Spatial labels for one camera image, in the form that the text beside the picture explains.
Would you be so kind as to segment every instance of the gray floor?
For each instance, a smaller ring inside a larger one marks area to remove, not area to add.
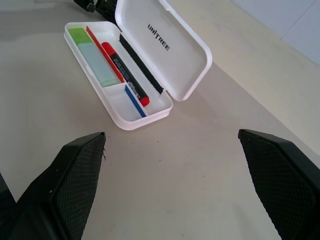
[[[13,2],[0,11],[0,172],[16,200],[63,145],[104,131],[106,161],[83,240],[280,239],[238,130],[278,135],[319,159],[232,78],[214,64],[167,118],[121,130],[63,37],[66,23],[101,17],[72,3]]]

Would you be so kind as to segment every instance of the pencil case lid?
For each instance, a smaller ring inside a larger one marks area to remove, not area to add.
[[[186,100],[212,65],[202,39],[166,0],[118,0],[115,19],[155,79],[175,100]]]

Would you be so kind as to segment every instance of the red marker cap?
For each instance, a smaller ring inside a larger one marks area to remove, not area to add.
[[[109,56],[112,56],[114,54],[117,54],[117,52],[114,50],[114,48],[111,46],[110,43],[108,42],[104,42],[102,43],[102,47],[104,48],[104,50],[106,51],[106,53],[109,55]]]
[[[140,103],[141,103],[141,105],[142,106],[147,106],[149,103],[150,103],[150,99],[149,99],[149,97],[144,97],[144,98],[142,98],[142,99],[140,99]]]

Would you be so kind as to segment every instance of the sticky note pad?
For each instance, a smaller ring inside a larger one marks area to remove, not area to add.
[[[70,28],[68,31],[76,45],[92,42],[86,31],[81,27]]]
[[[93,42],[80,43],[77,47],[90,66],[101,87],[105,88],[121,83],[96,44]]]

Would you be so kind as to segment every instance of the label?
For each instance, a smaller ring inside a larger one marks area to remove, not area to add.
[[[148,29],[151,31],[151,33],[153,33],[153,35],[155,36],[155,39],[161,43],[161,45],[165,48],[165,50],[169,51],[170,50],[169,45],[160,36],[160,34],[158,33],[158,30],[154,29],[150,24],[148,25]]]
[[[113,61],[113,63],[116,65],[116,67],[118,68],[119,72],[122,74],[123,78],[126,80],[126,82],[128,83],[129,87],[131,88],[131,90],[133,91],[133,93],[135,94],[135,96],[140,99],[140,95],[137,93],[136,87],[135,85],[131,82],[131,78],[129,76],[129,74],[127,73],[127,71],[125,70],[124,66],[121,64],[121,62],[119,62],[119,60],[113,55],[111,56],[111,59]]]

